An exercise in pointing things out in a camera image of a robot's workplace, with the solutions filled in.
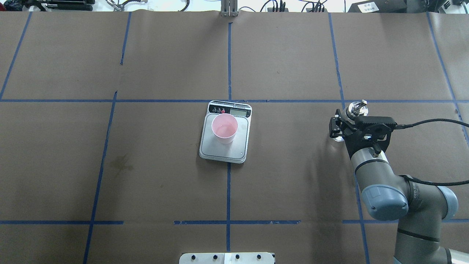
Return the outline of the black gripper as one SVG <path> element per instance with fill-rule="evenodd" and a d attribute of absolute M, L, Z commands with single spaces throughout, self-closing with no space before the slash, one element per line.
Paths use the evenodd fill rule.
<path fill-rule="evenodd" d="M 389 127 L 384 123 L 356 127 L 350 135 L 343 137 L 343 117 L 331 117 L 329 122 L 329 137 L 331 139 L 344 139 L 350 158 L 362 149 L 372 149 L 376 156 L 385 152 L 389 146 Z"/>

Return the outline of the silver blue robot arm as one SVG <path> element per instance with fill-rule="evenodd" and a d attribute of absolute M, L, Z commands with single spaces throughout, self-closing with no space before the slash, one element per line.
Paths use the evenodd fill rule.
<path fill-rule="evenodd" d="M 330 119 L 329 135 L 342 137 L 354 167 L 354 176 L 368 214 L 379 221 L 398 221 L 395 264 L 467 264 L 468 254 L 442 247 L 441 224 L 459 208 L 450 187 L 468 181 L 437 183 L 409 175 L 396 175 L 385 155 L 394 130 L 428 122 L 468 124 L 436 118 L 399 125 L 391 117 L 343 117 L 337 110 Z"/>

